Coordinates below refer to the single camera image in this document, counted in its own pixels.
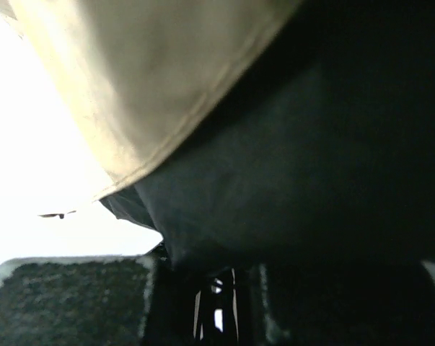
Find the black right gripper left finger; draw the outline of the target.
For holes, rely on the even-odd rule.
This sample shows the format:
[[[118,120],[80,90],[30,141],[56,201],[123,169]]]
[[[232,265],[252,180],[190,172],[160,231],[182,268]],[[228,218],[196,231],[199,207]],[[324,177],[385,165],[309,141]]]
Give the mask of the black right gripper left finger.
[[[0,264],[0,346],[140,345],[156,262],[36,257]]]

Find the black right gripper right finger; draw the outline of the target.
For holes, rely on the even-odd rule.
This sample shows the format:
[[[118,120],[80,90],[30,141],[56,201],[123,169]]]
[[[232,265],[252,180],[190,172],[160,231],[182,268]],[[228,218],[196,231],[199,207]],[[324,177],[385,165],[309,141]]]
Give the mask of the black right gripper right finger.
[[[422,263],[256,267],[257,345],[435,345]]]

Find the beige and black folding umbrella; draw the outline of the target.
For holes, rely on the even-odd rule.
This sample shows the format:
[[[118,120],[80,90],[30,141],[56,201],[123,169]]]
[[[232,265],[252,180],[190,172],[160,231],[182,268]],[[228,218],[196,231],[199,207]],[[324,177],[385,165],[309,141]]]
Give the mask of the beige and black folding umbrella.
[[[13,1],[176,267],[435,257],[435,1]]]

